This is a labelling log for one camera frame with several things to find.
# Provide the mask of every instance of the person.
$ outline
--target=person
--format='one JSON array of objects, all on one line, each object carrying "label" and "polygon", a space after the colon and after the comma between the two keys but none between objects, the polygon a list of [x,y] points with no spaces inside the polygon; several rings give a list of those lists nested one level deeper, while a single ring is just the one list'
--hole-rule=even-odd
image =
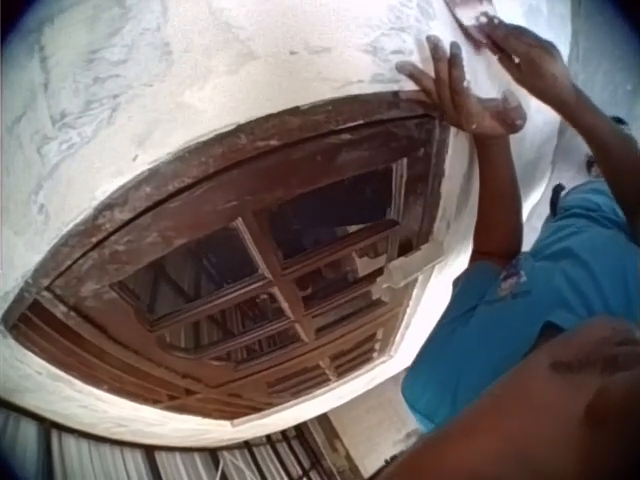
[{"label": "person", "polygon": [[398,64],[473,136],[480,189],[469,266],[402,384],[430,434],[381,478],[640,478],[638,144],[574,84],[551,42],[481,20],[500,64],[584,138],[602,178],[565,192],[522,252],[509,135],[525,111],[510,93],[474,96],[456,43],[447,53],[427,38],[433,77]]}]

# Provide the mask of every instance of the dark skin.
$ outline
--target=dark skin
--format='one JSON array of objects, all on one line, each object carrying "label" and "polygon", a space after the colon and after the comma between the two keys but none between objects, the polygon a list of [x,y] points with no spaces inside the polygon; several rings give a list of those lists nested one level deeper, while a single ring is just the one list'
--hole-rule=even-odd
[{"label": "dark skin", "polygon": [[[494,17],[485,17],[482,29],[514,80],[555,108],[585,138],[637,235],[640,161],[635,140],[574,85],[553,44]],[[457,47],[451,49],[445,72],[446,54],[433,39],[428,42],[435,78],[413,64],[398,69],[447,121],[473,135],[480,198],[472,261],[506,265],[520,253],[522,243],[508,135],[522,128],[525,117],[513,102],[472,95],[464,84]],[[537,346],[461,415],[426,436],[379,478],[630,480],[640,478],[638,445],[640,332],[627,321],[598,318]]]},{"label": "dark skin", "polygon": [[553,43],[497,17],[483,18],[480,28],[504,69],[584,138],[638,242],[640,151],[636,140],[612,122],[573,82]]},{"label": "dark skin", "polygon": [[640,337],[596,319],[532,352],[380,480],[640,478]]},{"label": "dark skin", "polygon": [[485,260],[509,265],[522,250],[522,199],[511,154],[509,135],[522,130],[526,112],[512,93],[480,98],[466,85],[460,45],[450,53],[437,37],[427,44],[433,59],[432,77],[411,62],[398,71],[419,88],[419,99],[435,104],[446,121],[473,135],[479,171],[478,216],[471,262]]}]

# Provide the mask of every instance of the blue shirt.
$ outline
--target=blue shirt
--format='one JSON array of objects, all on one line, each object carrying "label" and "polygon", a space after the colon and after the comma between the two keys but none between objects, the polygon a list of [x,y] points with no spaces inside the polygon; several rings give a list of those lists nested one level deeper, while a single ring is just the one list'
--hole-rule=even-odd
[{"label": "blue shirt", "polygon": [[601,314],[640,321],[640,249],[603,180],[560,200],[531,251],[508,268],[472,264],[402,385],[426,431],[473,402],[552,322],[570,329]]}]

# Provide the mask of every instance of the white wall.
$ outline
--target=white wall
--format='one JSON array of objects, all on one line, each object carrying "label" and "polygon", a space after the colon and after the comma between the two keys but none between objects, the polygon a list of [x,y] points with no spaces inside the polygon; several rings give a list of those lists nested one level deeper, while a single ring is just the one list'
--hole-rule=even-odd
[{"label": "white wall", "polygon": [[328,413],[365,478],[408,448],[419,433],[400,394],[403,377],[395,375]]},{"label": "white wall", "polygon": [[[495,3],[503,17],[535,24],[568,54],[569,0]],[[2,58],[0,312],[60,235],[134,175],[265,114],[407,88],[393,65],[410,58],[430,68],[428,32],[463,43],[480,93],[510,84],[490,55],[464,43],[443,0],[41,2]],[[514,138],[514,153],[528,209],[548,177],[558,119],[525,95],[523,102],[529,125]],[[453,132],[435,230],[444,261],[421,279],[394,358],[356,380],[238,422],[204,420],[87,387],[0,328],[1,394],[75,428],[176,446],[280,430],[350,400],[404,369],[444,309],[475,221],[472,156],[468,136]]]}]

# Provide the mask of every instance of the corrugated sheet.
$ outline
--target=corrugated sheet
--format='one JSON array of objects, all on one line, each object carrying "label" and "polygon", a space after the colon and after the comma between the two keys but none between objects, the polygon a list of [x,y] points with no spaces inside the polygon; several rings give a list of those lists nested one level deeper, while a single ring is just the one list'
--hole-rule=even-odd
[{"label": "corrugated sheet", "polygon": [[25,480],[332,480],[301,429],[212,450],[113,444],[0,408],[0,449]]}]

